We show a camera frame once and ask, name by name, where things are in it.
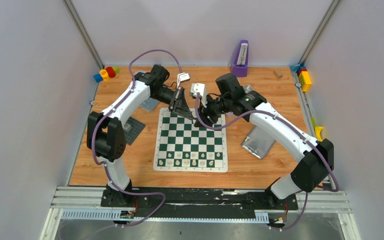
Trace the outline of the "green white chess mat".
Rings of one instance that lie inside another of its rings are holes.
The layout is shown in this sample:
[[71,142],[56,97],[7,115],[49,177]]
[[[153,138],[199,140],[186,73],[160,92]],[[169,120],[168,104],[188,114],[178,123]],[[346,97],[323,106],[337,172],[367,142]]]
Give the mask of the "green white chess mat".
[[[208,172],[226,173],[228,171],[227,130],[194,127],[194,123],[182,116],[170,112],[167,107],[159,111],[153,169],[164,172]],[[158,166],[159,160],[166,163],[173,159],[174,166]],[[190,160],[190,166],[183,166],[183,160]],[[175,166],[175,160],[181,161],[181,166]],[[191,166],[192,160],[197,161],[197,166]],[[207,167],[198,166],[199,160],[207,160]],[[209,167],[208,162],[214,161],[214,167]]]

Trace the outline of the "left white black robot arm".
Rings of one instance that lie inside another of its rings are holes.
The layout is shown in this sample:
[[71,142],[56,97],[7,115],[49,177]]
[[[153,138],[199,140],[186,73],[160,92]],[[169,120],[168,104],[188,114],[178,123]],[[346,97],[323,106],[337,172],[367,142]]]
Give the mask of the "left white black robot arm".
[[127,90],[102,112],[91,112],[87,119],[87,147],[94,161],[102,165],[107,176],[101,206],[126,207],[133,201],[132,181],[126,173],[122,155],[127,142],[124,124],[148,98],[167,104],[170,112],[193,120],[185,90],[179,86],[169,89],[164,83],[169,71],[155,64],[149,72],[138,72]]

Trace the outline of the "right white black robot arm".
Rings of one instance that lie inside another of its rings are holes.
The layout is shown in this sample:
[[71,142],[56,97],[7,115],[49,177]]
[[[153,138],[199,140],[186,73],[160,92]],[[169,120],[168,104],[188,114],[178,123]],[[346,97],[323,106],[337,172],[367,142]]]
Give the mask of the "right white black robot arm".
[[327,138],[317,138],[300,130],[284,118],[260,93],[242,86],[238,78],[227,73],[216,79],[220,96],[213,99],[203,83],[193,83],[190,95],[195,99],[198,125],[213,129],[218,116],[233,113],[280,143],[297,162],[291,173],[275,180],[265,195],[266,204],[278,209],[292,194],[312,192],[327,176],[333,176],[334,145]]

